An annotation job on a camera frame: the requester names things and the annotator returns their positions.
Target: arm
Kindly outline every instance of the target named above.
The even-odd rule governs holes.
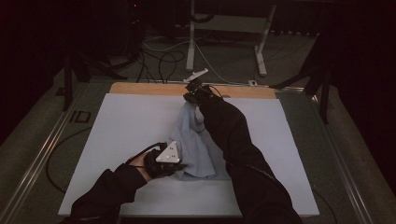
[[[93,187],[78,198],[72,206],[70,217],[65,223],[116,223],[119,217],[120,205],[132,203],[137,189],[145,186],[151,177],[142,166],[146,154],[120,165],[113,173],[105,170]]]
[[[245,223],[302,223],[283,186],[245,166],[274,176],[260,150],[252,144],[242,112],[219,97],[206,100],[200,110],[206,129],[228,162],[227,171]]]

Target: person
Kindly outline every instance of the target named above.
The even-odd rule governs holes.
[[[289,194],[251,142],[244,114],[214,94],[197,105],[204,116],[205,128],[227,161],[226,170],[244,223],[303,223]],[[120,165],[114,172],[105,170],[93,187],[73,203],[70,217],[62,223],[116,223],[120,205],[132,203],[136,190],[152,180],[141,167],[145,156]]]

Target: gray carpet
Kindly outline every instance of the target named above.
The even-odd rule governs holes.
[[[225,33],[231,41],[224,38],[223,43],[217,39],[207,39],[198,42],[200,50],[212,68],[207,64],[203,55],[196,51],[194,71],[208,68],[209,72],[202,76],[203,82],[221,83],[237,82],[247,84],[248,80],[256,79],[265,85],[276,84],[296,75],[315,38],[300,35],[270,35],[264,47],[264,59],[267,65],[268,77],[259,77],[252,46],[258,43],[258,35]],[[155,38],[146,43],[155,49],[167,49],[176,43],[187,39],[169,40]],[[187,52],[186,44],[179,45],[172,50]],[[161,57],[163,54],[148,51]],[[142,74],[142,81],[153,76],[160,82],[159,60],[145,55],[146,65],[151,73]],[[191,75],[185,70],[185,59],[177,63],[175,73],[169,81],[180,81]],[[167,78],[174,69],[175,63],[161,63],[163,77]],[[120,71],[128,77],[128,81],[135,82],[141,68],[135,63]],[[19,185],[24,172],[33,161],[35,155],[46,145],[46,139],[61,115],[64,115],[65,125],[54,153],[50,157],[49,173],[55,183],[61,188],[67,186],[79,154],[84,147],[90,132],[89,127],[99,110],[104,95],[111,84],[115,82],[109,77],[95,75],[90,83],[75,82],[75,104],[71,107],[68,117],[62,113],[63,98],[55,96],[55,92],[63,85],[62,73],[55,79],[55,85],[35,105],[29,115],[14,130],[12,135],[0,148],[0,209],[10,200],[12,193]],[[299,81],[293,86],[303,87],[306,80]],[[310,97],[298,91],[279,91],[276,96],[280,99],[296,143],[312,189],[317,192],[315,198],[320,215],[305,217],[304,223],[396,223],[396,202],[382,175],[375,166],[366,145],[361,139],[344,107],[332,88],[329,106],[329,125],[323,125],[318,119],[317,109]],[[90,120],[84,122],[70,122],[73,111],[90,112]],[[348,171],[361,194],[364,205],[370,213],[369,221],[362,221],[359,212],[351,202],[351,197],[340,174],[339,164],[334,157],[333,143],[341,149],[342,158],[347,164]],[[46,178],[45,169],[40,172],[35,184],[29,191],[19,212],[12,223],[57,223],[62,220],[57,216],[63,199],[63,193],[53,187]],[[135,223],[151,223],[147,219],[135,219]]]

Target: hand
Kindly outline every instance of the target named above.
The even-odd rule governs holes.
[[[131,161],[129,163],[129,165],[135,166],[137,171],[139,171],[139,173],[143,176],[143,178],[146,179],[147,182],[149,182],[150,180],[152,180],[151,176],[149,176],[148,172],[146,171],[146,168],[142,167],[145,165],[145,157],[148,154],[148,152],[140,155],[139,157],[137,157],[136,159],[134,159],[133,161]]]

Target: white board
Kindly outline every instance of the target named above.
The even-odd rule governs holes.
[[[300,216],[318,215],[303,164],[277,99],[226,99],[247,117],[253,144],[288,190]],[[87,192],[107,168],[144,148],[168,140],[185,101],[181,96],[107,94],[93,125],[59,215],[70,215],[73,202]],[[121,216],[239,217],[231,181],[179,181],[175,176],[150,181],[136,192]]]

